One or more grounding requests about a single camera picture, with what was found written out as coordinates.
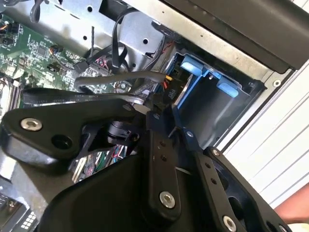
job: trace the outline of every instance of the black cable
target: black cable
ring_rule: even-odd
[[[91,49],[90,49],[90,56],[93,55],[94,51],[94,46],[95,46],[95,27],[91,27]]]
[[[165,36],[163,36],[163,39],[158,47],[158,50],[154,54],[154,57],[152,58],[150,63],[147,64],[145,68],[143,68],[143,70],[150,71],[154,67],[154,65],[157,63],[157,61],[160,59],[160,56],[162,55],[164,44],[165,44]]]
[[[139,71],[139,72],[127,72],[113,76],[99,76],[99,77],[77,77],[75,79],[74,87],[78,89],[80,86],[93,86],[109,84],[117,81],[126,81],[137,78],[150,79],[157,83],[164,81],[166,75],[159,72],[152,71]]]
[[[106,56],[105,57],[105,59],[104,59],[106,62],[112,62],[112,56],[111,55],[108,55],[108,56]],[[114,74],[117,74],[118,72],[115,72],[115,71],[113,71],[113,68],[112,67],[109,67],[110,69],[112,69],[112,73],[114,73]],[[130,70],[130,67],[129,67],[129,65],[128,65],[128,63],[127,63],[127,61],[126,60],[124,60],[124,62],[121,64],[121,66],[120,66],[120,68],[122,68],[123,70],[125,70],[126,72],[130,72],[131,70]]]
[[[129,8],[129,9],[122,11],[120,15],[117,17],[115,26],[112,30],[112,65],[115,68],[120,68],[120,65],[123,63],[127,55],[127,49],[126,49],[126,52],[125,50],[123,50],[121,55],[119,55],[118,35],[117,35],[118,24],[127,14],[130,14],[133,12],[138,12],[138,10],[135,8]]]
[[[66,102],[87,102],[104,101],[112,99],[123,99],[127,102],[143,104],[144,98],[131,94],[103,93],[103,94],[83,94],[73,91],[66,91],[54,88],[30,88],[22,92],[24,104],[47,104]]]
[[[40,20],[41,14],[41,4],[44,0],[34,0],[34,5],[30,11],[30,21],[32,23],[38,23]]]
[[[127,48],[122,44],[122,43],[118,43],[118,48],[123,47],[124,51],[126,50],[127,53]],[[95,53],[93,56],[88,57],[86,62],[88,64],[92,64],[94,63],[97,59],[101,58],[102,56],[108,56],[109,53],[112,51],[112,44],[108,45],[107,47],[103,48],[102,50],[98,51],[97,53]],[[124,59],[121,64],[126,64],[126,66],[128,66],[126,60]]]
[[[145,81],[145,83],[143,83],[141,86],[137,87],[135,90],[130,91],[130,94],[133,95],[139,95],[141,94],[143,91],[145,91],[146,89],[149,89],[151,86],[153,86],[155,84],[155,82],[149,80],[149,81]]]
[[[93,53],[96,54],[96,53],[98,53],[98,52],[101,51],[101,50],[102,50],[101,48],[94,47],[94,48],[93,48]],[[86,53],[83,55],[83,57],[84,57],[85,59],[90,58],[90,57],[91,57],[91,56],[90,56],[90,53],[91,53],[91,49],[89,49],[88,51],[86,51]]]

